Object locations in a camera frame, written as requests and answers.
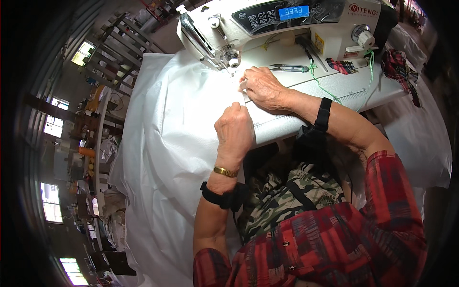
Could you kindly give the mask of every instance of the right hand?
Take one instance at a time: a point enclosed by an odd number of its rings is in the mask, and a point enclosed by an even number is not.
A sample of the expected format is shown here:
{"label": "right hand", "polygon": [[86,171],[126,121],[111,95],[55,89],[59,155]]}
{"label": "right hand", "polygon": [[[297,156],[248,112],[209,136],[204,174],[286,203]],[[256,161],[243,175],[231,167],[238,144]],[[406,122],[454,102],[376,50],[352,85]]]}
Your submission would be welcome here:
{"label": "right hand", "polygon": [[290,89],[279,83],[268,67],[245,70],[239,83],[238,91],[246,90],[256,104],[268,110],[287,109],[286,100]]}

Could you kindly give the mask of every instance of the red plaid shirt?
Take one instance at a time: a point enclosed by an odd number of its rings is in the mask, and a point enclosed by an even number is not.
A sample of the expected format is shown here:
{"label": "red plaid shirt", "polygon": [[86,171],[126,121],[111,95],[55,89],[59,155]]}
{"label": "red plaid shirt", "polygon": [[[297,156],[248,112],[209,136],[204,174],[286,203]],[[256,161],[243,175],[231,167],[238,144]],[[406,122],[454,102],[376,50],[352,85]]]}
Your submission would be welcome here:
{"label": "red plaid shirt", "polygon": [[398,156],[367,163],[367,203],[340,203],[280,222],[243,246],[233,266],[219,251],[194,260],[194,286],[412,286],[427,255],[424,227]]}

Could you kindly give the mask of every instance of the fabric scrap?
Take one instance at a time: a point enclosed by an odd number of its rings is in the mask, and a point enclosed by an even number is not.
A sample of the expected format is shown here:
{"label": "fabric scrap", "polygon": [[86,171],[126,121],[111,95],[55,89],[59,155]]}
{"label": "fabric scrap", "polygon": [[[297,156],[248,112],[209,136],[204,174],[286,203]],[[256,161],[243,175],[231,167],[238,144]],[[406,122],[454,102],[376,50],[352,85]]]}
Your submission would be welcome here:
{"label": "fabric scrap", "polygon": [[421,107],[418,92],[411,83],[417,82],[419,74],[407,64],[405,52],[395,49],[387,50],[382,55],[381,67],[384,75],[398,81],[403,90],[413,96],[413,104],[416,107]]}
{"label": "fabric scrap", "polygon": [[349,75],[349,74],[353,74],[353,73],[357,73],[358,71],[355,69],[354,67],[354,64],[352,64],[352,62],[348,62],[348,61],[334,61],[332,58],[327,58],[325,59],[328,63],[328,65],[330,66],[330,68],[342,73],[342,74],[345,74],[345,75]]}

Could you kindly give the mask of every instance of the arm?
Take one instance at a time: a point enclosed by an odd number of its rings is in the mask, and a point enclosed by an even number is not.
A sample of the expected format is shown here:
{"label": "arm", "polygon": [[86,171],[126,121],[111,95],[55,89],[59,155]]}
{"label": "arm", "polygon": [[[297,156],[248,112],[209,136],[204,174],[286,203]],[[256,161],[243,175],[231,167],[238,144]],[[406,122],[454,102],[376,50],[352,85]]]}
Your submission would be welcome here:
{"label": "arm", "polygon": [[[253,122],[247,108],[235,102],[225,109],[215,123],[219,140],[216,166],[231,171],[239,171],[242,160],[252,146]],[[212,172],[207,181],[207,188],[214,193],[232,192],[236,178],[230,178]],[[228,210],[221,209],[201,197],[196,211],[193,235],[193,255],[205,248],[220,251],[228,258],[226,249],[226,220]]]}
{"label": "arm", "polygon": [[[267,67],[246,70],[239,91],[243,89],[256,104],[269,110],[292,111],[310,123],[315,122],[322,101],[284,87]],[[327,133],[359,154],[364,163],[377,151],[394,151],[389,140],[372,123],[338,103],[331,105],[328,126]]]}

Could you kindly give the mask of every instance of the wrinkled hand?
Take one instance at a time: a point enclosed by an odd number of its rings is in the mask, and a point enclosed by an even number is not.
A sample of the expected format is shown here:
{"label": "wrinkled hand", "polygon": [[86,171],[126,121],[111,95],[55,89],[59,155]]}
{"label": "wrinkled hand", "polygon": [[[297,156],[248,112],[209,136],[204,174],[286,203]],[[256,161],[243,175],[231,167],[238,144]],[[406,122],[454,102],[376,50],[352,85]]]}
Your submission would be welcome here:
{"label": "wrinkled hand", "polygon": [[214,127],[220,141],[215,165],[232,171],[239,170],[253,141],[253,122],[249,111],[234,102],[225,109]]}
{"label": "wrinkled hand", "polygon": [[238,91],[246,90],[256,104],[268,110],[286,109],[285,101],[290,89],[279,83],[268,67],[245,70],[239,83]]}

